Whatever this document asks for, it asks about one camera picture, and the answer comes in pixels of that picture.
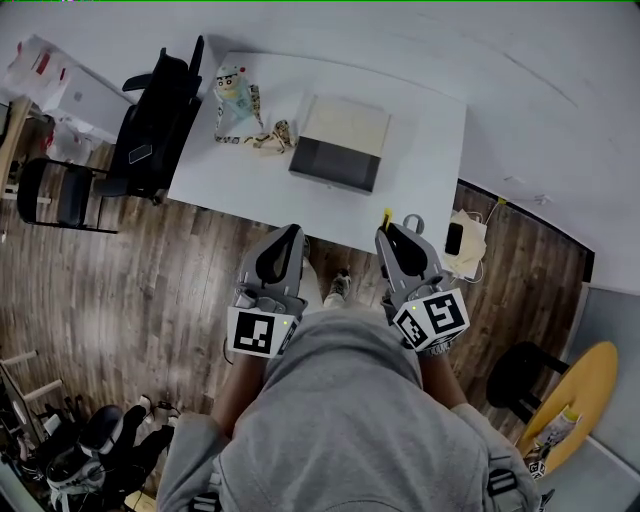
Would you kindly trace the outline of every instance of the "black stool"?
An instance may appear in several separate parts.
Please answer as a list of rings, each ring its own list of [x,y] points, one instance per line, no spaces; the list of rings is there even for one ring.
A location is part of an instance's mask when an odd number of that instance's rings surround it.
[[[531,393],[531,389],[544,366],[560,374],[569,369],[568,364],[550,356],[531,342],[514,345],[498,359],[489,375],[487,400],[493,407],[508,407],[524,423],[529,423],[533,412],[541,404]]]

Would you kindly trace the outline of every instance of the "yellow clip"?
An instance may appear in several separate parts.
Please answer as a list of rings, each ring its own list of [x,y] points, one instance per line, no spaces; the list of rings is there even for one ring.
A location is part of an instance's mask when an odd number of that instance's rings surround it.
[[[389,229],[389,224],[391,224],[391,218],[393,217],[393,212],[391,208],[384,209],[384,217],[382,217],[382,228],[386,231]]]

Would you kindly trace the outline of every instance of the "box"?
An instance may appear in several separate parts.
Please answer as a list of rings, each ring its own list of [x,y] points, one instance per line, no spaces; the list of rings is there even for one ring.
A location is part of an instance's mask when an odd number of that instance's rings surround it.
[[[316,96],[289,171],[370,193],[388,126],[382,110]]]

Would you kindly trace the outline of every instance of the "white table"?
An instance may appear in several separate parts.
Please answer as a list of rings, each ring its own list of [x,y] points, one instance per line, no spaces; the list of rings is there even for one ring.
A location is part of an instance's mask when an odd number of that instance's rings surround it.
[[[391,76],[331,62],[233,52],[223,64],[244,66],[249,82],[259,85],[268,130],[287,119],[299,133],[314,95],[390,114],[373,193],[293,176],[288,171],[292,152],[260,157],[247,146],[216,143],[217,99],[210,89],[182,152],[171,199],[278,227],[297,223],[308,235],[368,252],[375,252],[375,231],[384,209],[391,208],[396,222],[410,213],[422,216],[423,237],[438,251],[444,248],[466,105]],[[223,135],[259,132],[254,119],[233,123],[230,130],[231,123],[223,124]]]

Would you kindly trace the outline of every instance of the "wooden floor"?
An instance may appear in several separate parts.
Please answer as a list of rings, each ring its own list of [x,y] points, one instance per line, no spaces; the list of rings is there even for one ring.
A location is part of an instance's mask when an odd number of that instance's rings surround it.
[[[108,155],[95,158],[104,164]],[[494,204],[458,187],[456,209],[486,218]],[[50,214],[55,203],[41,208]],[[15,203],[0,202],[7,233],[0,245],[0,355],[37,349],[37,361],[15,369],[22,389],[62,378],[66,393],[82,394],[94,411],[108,403],[129,407],[144,393],[208,413],[228,369],[222,341],[232,285],[243,254],[269,227],[133,198],[105,199],[100,224],[120,233],[29,226]],[[452,359],[471,403],[515,440],[522,426],[488,406],[487,376],[514,343],[562,351],[586,254],[506,206],[491,217],[486,241],[484,279],[461,284],[471,328]],[[349,265],[356,300],[378,307],[385,286],[375,256],[312,240],[311,263],[325,293],[335,271]]]

